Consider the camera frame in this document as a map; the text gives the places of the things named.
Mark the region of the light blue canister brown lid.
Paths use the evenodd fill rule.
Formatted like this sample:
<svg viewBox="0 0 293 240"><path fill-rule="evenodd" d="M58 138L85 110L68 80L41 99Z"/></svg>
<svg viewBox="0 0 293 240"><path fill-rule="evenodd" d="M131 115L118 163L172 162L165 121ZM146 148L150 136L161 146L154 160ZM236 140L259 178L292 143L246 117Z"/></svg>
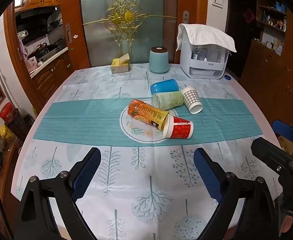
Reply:
<svg viewBox="0 0 293 240"><path fill-rule="evenodd" d="M168 50L165 47L153 47L149 54L149 70L156 74L169 71Z"/></svg>

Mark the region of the round floral placemat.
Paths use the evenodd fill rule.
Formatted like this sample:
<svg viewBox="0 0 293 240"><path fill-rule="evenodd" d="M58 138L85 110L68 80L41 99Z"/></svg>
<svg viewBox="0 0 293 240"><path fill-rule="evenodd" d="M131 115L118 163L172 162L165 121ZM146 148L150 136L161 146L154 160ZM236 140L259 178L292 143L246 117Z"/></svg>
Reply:
<svg viewBox="0 0 293 240"><path fill-rule="evenodd" d="M119 126L130 140L140 144L159 144L168 140L162 131L154 126L134 119L128 114L128 108L133 98L127 99L128 103L119 116Z"/></svg>

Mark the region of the orange printed cup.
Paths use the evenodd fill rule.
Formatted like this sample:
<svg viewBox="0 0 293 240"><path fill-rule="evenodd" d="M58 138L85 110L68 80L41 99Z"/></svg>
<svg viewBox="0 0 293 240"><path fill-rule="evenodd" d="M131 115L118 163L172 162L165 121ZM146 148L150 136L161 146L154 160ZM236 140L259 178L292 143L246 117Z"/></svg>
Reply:
<svg viewBox="0 0 293 240"><path fill-rule="evenodd" d="M127 113L132 118L163 131L168 111L160 110L141 100L133 99L128 106Z"/></svg>

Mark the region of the tree print tablecloth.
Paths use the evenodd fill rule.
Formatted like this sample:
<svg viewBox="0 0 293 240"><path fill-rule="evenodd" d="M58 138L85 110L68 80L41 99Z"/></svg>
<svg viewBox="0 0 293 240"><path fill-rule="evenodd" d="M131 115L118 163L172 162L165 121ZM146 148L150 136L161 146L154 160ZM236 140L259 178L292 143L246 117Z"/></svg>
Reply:
<svg viewBox="0 0 293 240"><path fill-rule="evenodd" d="M241 100L262 135L223 142L178 146L95 146L37 140L33 136L55 102L133 98L151 103L150 86L174 79L180 88L195 87L201 100ZM194 151L202 147L225 171L239 178L263 177L273 198L282 192L278 176L251 153L264 137L278 140L265 116L234 79L192 79L177 64L165 74L150 72L146 63L112 74L109 66L75 71L50 98L37 117L19 154L11 193L21 199L30 177L54 178L97 147L101 163L77 206L98 239L195 239L210 220L217 201L208 194L194 166Z"/></svg>

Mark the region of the green printed cup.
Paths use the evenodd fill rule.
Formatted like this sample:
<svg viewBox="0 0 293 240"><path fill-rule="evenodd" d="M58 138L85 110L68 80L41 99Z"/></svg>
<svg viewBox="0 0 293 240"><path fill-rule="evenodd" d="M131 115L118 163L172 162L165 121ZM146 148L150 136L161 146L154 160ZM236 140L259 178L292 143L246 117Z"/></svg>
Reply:
<svg viewBox="0 0 293 240"><path fill-rule="evenodd" d="M153 106L158 109L168 110L183 104L184 101L180 91L153 94Z"/></svg>

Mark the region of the white wall switch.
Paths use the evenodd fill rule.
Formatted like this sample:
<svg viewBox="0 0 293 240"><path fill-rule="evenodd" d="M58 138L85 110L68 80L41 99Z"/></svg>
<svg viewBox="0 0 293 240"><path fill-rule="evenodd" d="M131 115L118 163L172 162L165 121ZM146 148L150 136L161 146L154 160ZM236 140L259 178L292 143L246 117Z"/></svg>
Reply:
<svg viewBox="0 0 293 240"><path fill-rule="evenodd" d="M223 9L223 0L211 0L211 5Z"/></svg>

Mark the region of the red tin can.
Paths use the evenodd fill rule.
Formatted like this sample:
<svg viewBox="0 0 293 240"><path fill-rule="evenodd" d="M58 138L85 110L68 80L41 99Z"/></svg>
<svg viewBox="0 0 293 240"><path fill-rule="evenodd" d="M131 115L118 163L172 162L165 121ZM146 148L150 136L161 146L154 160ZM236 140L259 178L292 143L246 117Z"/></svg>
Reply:
<svg viewBox="0 0 293 240"><path fill-rule="evenodd" d="M6 123L11 122L14 118L14 115L15 108L11 102L6 103L0 111L0 118L3 119Z"/></svg>

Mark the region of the teal table runner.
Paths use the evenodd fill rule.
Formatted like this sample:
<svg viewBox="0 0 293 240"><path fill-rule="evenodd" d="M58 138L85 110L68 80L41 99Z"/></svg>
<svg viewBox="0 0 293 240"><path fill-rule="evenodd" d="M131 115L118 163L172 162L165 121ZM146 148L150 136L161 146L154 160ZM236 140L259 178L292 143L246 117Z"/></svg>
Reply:
<svg viewBox="0 0 293 240"><path fill-rule="evenodd" d="M69 144L133 147L178 146L223 142L262 135L254 116L241 100L203 98L204 109L191 114L185 106L170 114L194 124L190 139L168 139L159 144L130 140L119 126L129 98L55 102L47 110L33 138Z"/></svg>

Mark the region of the grey checkered paper cup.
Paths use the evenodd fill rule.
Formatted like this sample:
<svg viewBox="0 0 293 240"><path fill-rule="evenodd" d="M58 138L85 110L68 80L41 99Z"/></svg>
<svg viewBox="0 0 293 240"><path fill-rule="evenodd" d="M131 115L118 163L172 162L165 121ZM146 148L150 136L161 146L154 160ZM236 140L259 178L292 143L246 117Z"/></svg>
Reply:
<svg viewBox="0 0 293 240"><path fill-rule="evenodd" d="M195 87L188 86L181 90L183 102L186 105L189 113L198 114L202 111L203 105L200 102L200 97Z"/></svg>

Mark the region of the red white paper cup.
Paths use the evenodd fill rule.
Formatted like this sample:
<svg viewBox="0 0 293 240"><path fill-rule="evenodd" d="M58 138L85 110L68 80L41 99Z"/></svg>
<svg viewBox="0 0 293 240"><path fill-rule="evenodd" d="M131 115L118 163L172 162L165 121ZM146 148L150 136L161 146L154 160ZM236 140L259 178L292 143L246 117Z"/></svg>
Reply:
<svg viewBox="0 0 293 240"><path fill-rule="evenodd" d="M163 135L168 139L190 139L193 135L194 124L191 121L173 115L167 115Z"/></svg>

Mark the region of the yellow tissue box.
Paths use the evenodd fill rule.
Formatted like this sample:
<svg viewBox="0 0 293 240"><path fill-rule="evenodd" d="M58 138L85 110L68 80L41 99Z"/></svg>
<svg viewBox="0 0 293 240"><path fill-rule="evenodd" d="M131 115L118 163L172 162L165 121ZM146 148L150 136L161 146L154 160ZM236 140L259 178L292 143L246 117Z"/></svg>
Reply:
<svg viewBox="0 0 293 240"><path fill-rule="evenodd" d="M112 60L110 69L112 74L126 73L129 72L129 54L125 54L120 58L115 58Z"/></svg>

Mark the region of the blue plastic cup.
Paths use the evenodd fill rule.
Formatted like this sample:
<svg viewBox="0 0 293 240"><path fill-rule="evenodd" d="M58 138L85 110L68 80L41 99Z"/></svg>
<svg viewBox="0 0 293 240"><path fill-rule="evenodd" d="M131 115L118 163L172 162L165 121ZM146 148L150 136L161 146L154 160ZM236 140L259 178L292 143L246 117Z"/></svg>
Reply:
<svg viewBox="0 0 293 240"><path fill-rule="evenodd" d="M174 79L164 80L154 83L150 86L151 94L177 92L179 91L179 85Z"/></svg>

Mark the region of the wooden kitchen cabinets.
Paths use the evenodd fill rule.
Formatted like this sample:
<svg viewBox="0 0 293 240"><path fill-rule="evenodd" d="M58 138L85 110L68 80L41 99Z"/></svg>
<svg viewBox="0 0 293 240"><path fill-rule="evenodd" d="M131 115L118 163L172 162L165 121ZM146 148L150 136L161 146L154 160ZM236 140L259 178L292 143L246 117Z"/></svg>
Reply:
<svg viewBox="0 0 293 240"><path fill-rule="evenodd" d="M37 113L73 71L91 66L80 0L13 0L4 11L4 33Z"/></svg>

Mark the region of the frosted glass sliding door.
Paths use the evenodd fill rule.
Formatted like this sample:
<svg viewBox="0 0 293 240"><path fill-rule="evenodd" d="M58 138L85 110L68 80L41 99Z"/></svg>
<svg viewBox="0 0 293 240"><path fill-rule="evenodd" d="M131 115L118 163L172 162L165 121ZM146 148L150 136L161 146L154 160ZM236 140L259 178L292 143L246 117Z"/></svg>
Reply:
<svg viewBox="0 0 293 240"><path fill-rule="evenodd" d="M165 47L174 62L178 0L80 0L91 66L129 54L147 63L153 47Z"/></svg>

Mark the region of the cardboard box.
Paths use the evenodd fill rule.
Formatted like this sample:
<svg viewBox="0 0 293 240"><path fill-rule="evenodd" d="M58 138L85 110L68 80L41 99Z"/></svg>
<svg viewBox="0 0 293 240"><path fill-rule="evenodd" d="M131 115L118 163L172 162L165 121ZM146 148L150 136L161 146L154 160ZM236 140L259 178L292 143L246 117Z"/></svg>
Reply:
<svg viewBox="0 0 293 240"><path fill-rule="evenodd" d="M293 142L289 141L285 137L279 135L277 137L281 149L289 155L293 155Z"/></svg>

